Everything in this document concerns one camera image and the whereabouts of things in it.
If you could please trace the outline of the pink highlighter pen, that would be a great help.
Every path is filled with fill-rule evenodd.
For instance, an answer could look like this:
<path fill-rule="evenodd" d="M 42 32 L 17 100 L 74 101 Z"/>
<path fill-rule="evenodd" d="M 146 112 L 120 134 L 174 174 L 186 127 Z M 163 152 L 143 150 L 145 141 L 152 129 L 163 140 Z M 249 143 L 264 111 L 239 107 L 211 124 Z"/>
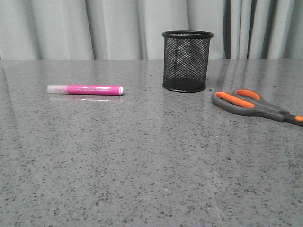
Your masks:
<path fill-rule="evenodd" d="M 47 92 L 49 94 L 120 96 L 124 93 L 124 88 L 120 85 L 48 85 Z"/>

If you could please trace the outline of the grey orange scissors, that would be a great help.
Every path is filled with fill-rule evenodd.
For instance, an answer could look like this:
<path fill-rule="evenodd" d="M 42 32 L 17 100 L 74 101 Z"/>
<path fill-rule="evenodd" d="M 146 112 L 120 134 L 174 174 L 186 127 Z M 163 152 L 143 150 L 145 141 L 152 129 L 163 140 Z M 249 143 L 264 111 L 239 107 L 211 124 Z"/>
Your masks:
<path fill-rule="evenodd" d="M 231 94 L 218 91 L 212 94 L 212 103 L 230 113 L 241 116 L 257 116 L 279 122 L 288 122 L 295 125 L 303 125 L 303 117 L 292 115 L 289 111 L 275 106 L 255 91 L 237 89 Z"/>

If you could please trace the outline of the black mesh pen cup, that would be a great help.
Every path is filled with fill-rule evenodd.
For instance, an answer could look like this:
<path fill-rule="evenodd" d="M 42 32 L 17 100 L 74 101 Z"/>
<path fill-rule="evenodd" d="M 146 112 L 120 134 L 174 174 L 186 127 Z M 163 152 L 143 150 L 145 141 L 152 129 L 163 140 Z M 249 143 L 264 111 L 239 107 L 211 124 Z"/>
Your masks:
<path fill-rule="evenodd" d="M 205 89 L 211 38 L 207 31 L 172 30 L 164 38 L 162 86 L 171 91 L 192 93 Z"/>

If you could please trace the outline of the grey curtain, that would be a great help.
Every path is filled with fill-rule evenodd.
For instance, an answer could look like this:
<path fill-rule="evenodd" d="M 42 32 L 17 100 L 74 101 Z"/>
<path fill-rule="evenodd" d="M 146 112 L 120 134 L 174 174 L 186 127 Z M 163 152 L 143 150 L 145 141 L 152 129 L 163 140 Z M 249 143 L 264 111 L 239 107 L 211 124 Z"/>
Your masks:
<path fill-rule="evenodd" d="M 1 59 L 161 59 L 167 30 L 214 34 L 210 59 L 302 58 L 300 0 L 3 0 Z"/>

